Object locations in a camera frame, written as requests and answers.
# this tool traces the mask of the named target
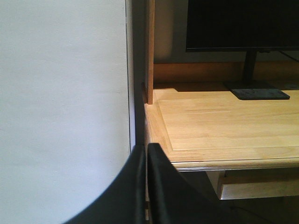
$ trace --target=computer monitor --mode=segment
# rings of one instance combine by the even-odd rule
[[[189,0],[187,52],[247,52],[242,83],[226,83],[239,98],[289,98],[252,81],[257,52],[274,50],[299,50],[298,0]]]

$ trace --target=desk drawer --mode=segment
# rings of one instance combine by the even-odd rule
[[[299,195],[299,168],[210,171],[219,199]]]

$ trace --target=floor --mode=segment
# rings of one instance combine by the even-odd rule
[[[240,223],[299,224],[299,196],[219,200],[205,172],[181,174],[213,203],[229,209]]]

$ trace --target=wooden panel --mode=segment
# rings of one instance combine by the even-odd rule
[[[241,62],[154,64],[155,83],[222,82],[240,80]],[[299,64],[292,61],[257,62],[257,80],[298,79]]]
[[[299,174],[221,177],[220,199],[242,199],[299,195]]]
[[[212,184],[212,187],[214,188],[214,191],[217,192],[219,179],[222,178],[222,177],[224,177],[225,170],[207,171],[206,175],[209,178],[209,180],[210,180],[210,182]]]
[[[145,87],[146,103],[153,103],[153,73],[154,73],[154,26],[155,0],[147,0],[146,7],[146,34],[145,34]]]
[[[145,105],[153,142],[184,170],[299,166],[299,90],[290,100],[238,100],[221,83],[157,84]]]
[[[149,128],[147,120],[145,120],[144,129],[145,129],[144,145],[147,146],[148,144],[153,143],[153,139],[151,137],[150,128]]]

